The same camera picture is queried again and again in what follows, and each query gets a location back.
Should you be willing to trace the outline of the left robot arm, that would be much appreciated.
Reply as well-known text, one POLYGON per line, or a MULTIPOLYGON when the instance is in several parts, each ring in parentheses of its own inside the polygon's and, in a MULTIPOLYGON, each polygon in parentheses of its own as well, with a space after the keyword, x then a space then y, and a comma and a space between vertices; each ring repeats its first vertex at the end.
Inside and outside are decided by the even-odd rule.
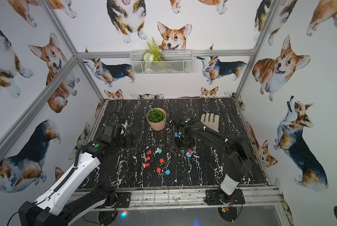
POLYGON ((23 226, 70 226, 96 207, 115 206, 115 188, 101 184, 92 192, 68 202, 84 179, 113 154, 131 148, 134 136, 126 132, 127 120, 112 112, 103 124, 103 131, 77 152, 68 172, 34 202, 25 202, 18 210, 23 226))

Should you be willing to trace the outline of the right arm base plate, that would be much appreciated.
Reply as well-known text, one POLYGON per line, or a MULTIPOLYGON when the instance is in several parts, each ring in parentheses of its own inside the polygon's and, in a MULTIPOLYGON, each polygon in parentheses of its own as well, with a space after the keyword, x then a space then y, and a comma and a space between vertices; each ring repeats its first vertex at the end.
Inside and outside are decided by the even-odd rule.
POLYGON ((235 189, 231 195, 228 195, 218 188, 206 190, 204 202, 207 205, 245 204, 245 198, 241 189, 235 189))

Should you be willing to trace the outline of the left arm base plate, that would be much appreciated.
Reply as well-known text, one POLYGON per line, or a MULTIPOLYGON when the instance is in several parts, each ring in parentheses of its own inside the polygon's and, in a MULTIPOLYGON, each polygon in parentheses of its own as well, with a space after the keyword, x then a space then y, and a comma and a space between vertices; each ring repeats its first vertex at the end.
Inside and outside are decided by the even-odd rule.
POLYGON ((115 192, 108 195, 106 201, 95 209, 114 209, 114 208, 128 208, 130 205, 130 192, 115 192))

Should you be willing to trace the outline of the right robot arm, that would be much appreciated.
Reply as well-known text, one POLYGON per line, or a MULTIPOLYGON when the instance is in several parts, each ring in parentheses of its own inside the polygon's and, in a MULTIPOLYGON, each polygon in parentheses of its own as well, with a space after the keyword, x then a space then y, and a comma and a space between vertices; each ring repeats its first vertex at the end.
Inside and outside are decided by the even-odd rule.
POLYGON ((168 122, 177 134, 175 143, 178 150, 189 151, 195 146, 196 141, 200 141, 223 157, 224 179, 217 190, 207 194, 204 202, 207 205, 232 204, 232 197, 239 183, 255 162, 255 154, 249 145, 242 138, 235 139, 221 135, 191 116, 179 123, 171 118, 168 122))

